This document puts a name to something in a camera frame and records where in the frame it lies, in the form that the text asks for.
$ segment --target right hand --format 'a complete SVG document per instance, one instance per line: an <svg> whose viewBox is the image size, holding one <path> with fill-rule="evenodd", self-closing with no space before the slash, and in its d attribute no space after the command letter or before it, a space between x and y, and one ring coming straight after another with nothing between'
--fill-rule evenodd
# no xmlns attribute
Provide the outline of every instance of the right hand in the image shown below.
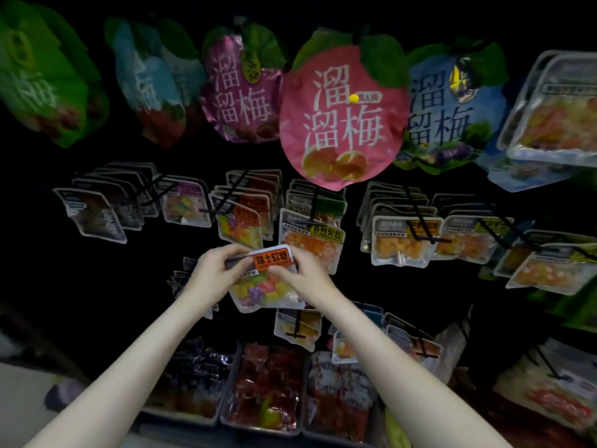
<svg viewBox="0 0 597 448"><path fill-rule="evenodd" d="M327 299L333 298L339 292L317 256L300 248L290 249L298 265L298 273L280 266L270 266L269 271L292 286L302 300L320 309L323 303L327 303Z"/></svg>

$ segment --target hand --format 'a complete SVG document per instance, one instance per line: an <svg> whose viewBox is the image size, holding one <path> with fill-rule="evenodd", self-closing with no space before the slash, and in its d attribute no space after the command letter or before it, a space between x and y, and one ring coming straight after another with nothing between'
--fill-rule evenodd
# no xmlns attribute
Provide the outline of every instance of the hand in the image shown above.
<svg viewBox="0 0 597 448"><path fill-rule="evenodd" d="M294 261L298 264L298 273L290 272L280 266L271 266L270 272L287 282L302 300L317 309L328 304L334 296L341 295L317 256L300 248L290 247L290 249L293 252Z"/></svg>
<svg viewBox="0 0 597 448"><path fill-rule="evenodd" d="M239 244L213 248L201 255L195 270L178 298L190 306L209 308L226 295L228 288L248 269L253 259L243 258L232 269L224 268L224 261L231 256L249 253L250 248Z"/></svg>

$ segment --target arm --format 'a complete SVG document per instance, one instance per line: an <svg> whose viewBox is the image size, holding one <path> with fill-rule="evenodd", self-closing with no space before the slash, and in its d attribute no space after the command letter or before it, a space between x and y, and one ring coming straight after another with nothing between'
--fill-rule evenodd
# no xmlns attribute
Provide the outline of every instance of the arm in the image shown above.
<svg viewBox="0 0 597 448"><path fill-rule="evenodd" d="M314 255L293 248L293 256L299 273L277 266L270 270L342 332L413 446L511 448L489 423L342 295Z"/></svg>
<svg viewBox="0 0 597 448"><path fill-rule="evenodd" d="M232 244L205 253L183 294L26 448L119 446L176 346L252 261L225 271L224 260L247 251Z"/></svg>

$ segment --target yellow label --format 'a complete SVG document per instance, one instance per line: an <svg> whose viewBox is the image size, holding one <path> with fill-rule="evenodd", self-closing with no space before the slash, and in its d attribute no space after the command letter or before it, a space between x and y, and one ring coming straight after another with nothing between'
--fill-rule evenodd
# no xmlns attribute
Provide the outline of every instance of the yellow label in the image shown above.
<svg viewBox="0 0 597 448"><path fill-rule="evenodd" d="M587 254L597 256L597 244L589 244L589 245L580 245L579 248L582 248L586 251ZM586 255L579 251L572 252L570 256L570 260L572 262L592 262L597 263L597 259L595 258L588 258Z"/></svg>
<svg viewBox="0 0 597 448"><path fill-rule="evenodd" d="M503 234L510 229L499 218L481 218L481 219L496 234ZM508 217L506 220L508 220L510 223L514 223L514 218ZM474 231L475 232L487 232L485 227L482 226L480 223L477 223L477 226L474 227Z"/></svg>
<svg viewBox="0 0 597 448"><path fill-rule="evenodd" d="M257 53L250 49L241 51L241 67L245 80L252 85L259 81L261 77L261 62Z"/></svg>
<svg viewBox="0 0 597 448"><path fill-rule="evenodd" d="M425 231L425 227L421 223L418 218L414 218L413 220L409 220L411 226L413 227L414 233L417 236L426 236L427 232ZM440 220L425 220L425 225L429 229L429 233L432 236L439 236L439 227L442 225Z"/></svg>
<svg viewBox="0 0 597 448"><path fill-rule="evenodd" d="M335 244L344 243L344 232L341 229L327 225L313 225L309 230L311 235L329 240Z"/></svg>

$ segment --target teal snack bag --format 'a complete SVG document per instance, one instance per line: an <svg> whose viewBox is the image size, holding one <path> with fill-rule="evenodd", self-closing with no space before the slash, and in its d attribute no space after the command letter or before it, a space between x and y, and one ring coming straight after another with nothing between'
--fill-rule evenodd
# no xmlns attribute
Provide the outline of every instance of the teal snack bag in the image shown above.
<svg viewBox="0 0 597 448"><path fill-rule="evenodd" d="M174 78L160 58L158 30L108 17L104 35L116 57L116 80L143 126L141 134L170 149L184 134L186 114Z"/></svg>
<svg viewBox="0 0 597 448"><path fill-rule="evenodd" d="M183 138L188 138L205 123L201 88L208 83L207 74L193 41L178 22L170 18L160 20L158 33L162 41L162 59L172 74L186 112Z"/></svg>
<svg viewBox="0 0 597 448"><path fill-rule="evenodd" d="M64 17L45 6L35 5L35 8L60 40L64 56L87 85L87 127L83 136L88 137L104 125L110 114L110 101L101 87L101 75L87 54L88 48Z"/></svg>
<svg viewBox="0 0 597 448"><path fill-rule="evenodd" d="M39 12L20 0L0 2L0 94L24 126L60 147L86 131L87 86Z"/></svg>
<svg viewBox="0 0 597 448"><path fill-rule="evenodd" d="M456 46L474 45L460 39L452 47L432 44L407 55L410 115L394 165L439 174L475 160L496 133L506 108L504 55L496 43L456 53Z"/></svg>

